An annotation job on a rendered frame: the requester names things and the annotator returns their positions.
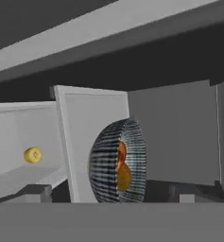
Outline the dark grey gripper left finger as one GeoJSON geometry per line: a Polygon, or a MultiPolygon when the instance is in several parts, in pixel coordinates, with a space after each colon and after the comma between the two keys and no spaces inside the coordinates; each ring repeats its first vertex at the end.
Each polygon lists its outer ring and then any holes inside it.
{"type": "Polygon", "coordinates": [[[50,184],[28,184],[15,194],[0,198],[0,203],[51,203],[50,184]]]}

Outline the white fridge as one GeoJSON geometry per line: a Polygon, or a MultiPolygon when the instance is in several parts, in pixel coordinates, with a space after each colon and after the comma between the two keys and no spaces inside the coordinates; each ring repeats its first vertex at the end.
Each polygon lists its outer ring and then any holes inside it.
{"type": "Polygon", "coordinates": [[[67,179],[56,103],[0,103],[0,198],[28,184],[50,184],[67,179]],[[39,163],[28,163],[24,152],[42,150],[39,163]]]}

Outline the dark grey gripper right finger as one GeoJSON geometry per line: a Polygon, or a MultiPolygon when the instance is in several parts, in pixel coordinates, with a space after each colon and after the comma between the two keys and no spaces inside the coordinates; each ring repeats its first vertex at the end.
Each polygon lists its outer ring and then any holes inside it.
{"type": "Polygon", "coordinates": [[[219,181],[214,185],[173,183],[169,186],[169,201],[178,203],[224,202],[224,191],[219,181]]]}

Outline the yellow green avocado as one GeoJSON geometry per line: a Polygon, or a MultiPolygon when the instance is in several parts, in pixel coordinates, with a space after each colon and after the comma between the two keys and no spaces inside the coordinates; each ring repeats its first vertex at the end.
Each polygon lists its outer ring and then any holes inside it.
{"type": "Polygon", "coordinates": [[[117,173],[117,187],[119,191],[126,191],[131,184],[131,171],[127,164],[123,164],[117,173]]]}

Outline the yellow round fruit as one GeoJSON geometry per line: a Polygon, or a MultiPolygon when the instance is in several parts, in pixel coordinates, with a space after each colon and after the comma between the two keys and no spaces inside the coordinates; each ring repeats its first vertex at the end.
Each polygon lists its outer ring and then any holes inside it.
{"type": "Polygon", "coordinates": [[[43,158],[42,150],[38,147],[30,147],[24,152],[24,158],[28,163],[39,163],[43,158]]]}

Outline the black white striped bowl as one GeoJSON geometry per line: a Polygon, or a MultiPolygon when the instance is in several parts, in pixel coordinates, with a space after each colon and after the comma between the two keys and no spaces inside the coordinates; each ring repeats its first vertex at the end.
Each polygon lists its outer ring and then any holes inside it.
{"type": "Polygon", "coordinates": [[[137,120],[126,118],[102,130],[89,155],[89,180],[98,202],[140,203],[146,191],[146,142],[137,120]],[[118,188],[119,145],[126,148],[125,164],[131,173],[127,189],[118,188]]]}

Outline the orange chicken drumstick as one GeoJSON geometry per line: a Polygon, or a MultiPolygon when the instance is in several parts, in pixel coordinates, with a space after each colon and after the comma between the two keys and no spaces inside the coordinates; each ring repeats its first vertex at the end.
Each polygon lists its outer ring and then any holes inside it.
{"type": "Polygon", "coordinates": [[[127,147],[124,142],[119,143],[118,148],[118,163],[123,164],[127,157],[127,147]]]}

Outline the grey cupboard panel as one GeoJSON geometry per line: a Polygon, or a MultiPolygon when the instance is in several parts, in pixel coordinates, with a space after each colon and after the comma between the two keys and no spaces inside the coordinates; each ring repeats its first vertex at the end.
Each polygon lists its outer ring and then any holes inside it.
{"type": "Polygon", "coordinates": [[[150,180],[224,191],[224,84],[208,80],[129,93],[129,113],[146,139],[150,180]]]}

